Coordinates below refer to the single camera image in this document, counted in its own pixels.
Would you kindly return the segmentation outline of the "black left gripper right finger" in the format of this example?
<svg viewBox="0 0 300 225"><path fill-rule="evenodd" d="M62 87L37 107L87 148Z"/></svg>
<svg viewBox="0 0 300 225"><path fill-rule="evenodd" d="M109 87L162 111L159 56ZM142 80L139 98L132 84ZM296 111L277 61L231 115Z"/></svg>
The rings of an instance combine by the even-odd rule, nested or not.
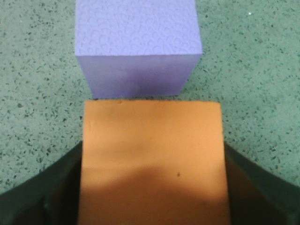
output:
<svg viewBox="0 0 300 225"><path fill-rule="evenodd" d="M264 170L225 144L233 225L298 225L300 188Z"/></svg>

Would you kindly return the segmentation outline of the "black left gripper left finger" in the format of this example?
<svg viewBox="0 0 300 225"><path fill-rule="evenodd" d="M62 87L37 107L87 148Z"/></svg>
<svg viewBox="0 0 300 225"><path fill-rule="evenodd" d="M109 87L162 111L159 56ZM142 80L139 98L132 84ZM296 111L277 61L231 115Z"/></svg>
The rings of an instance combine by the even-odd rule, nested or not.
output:
<svg viewBox="0 0 300 225"><path fill-rule="evenodd" d="M83 143L54 164L1 194L2 225L76 225Z"/></svg>

